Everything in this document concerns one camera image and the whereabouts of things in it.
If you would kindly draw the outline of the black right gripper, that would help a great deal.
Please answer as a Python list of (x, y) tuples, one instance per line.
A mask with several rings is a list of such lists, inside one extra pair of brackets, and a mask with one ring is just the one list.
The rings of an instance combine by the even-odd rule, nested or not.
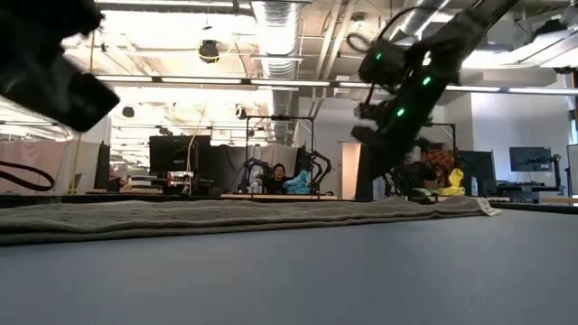
[(369, 176), (383, 176), (389, 170), (392, 180), (401, 180), (411, 162), (415, 147), (429, 149), (433, 142), (420, 135), (431, 121), (434, 102), (430, 98), (390, 98), (378, 103), (362, 101), (354, 109), (359, 120), (351, 129), (351, 136), (368, 146)]

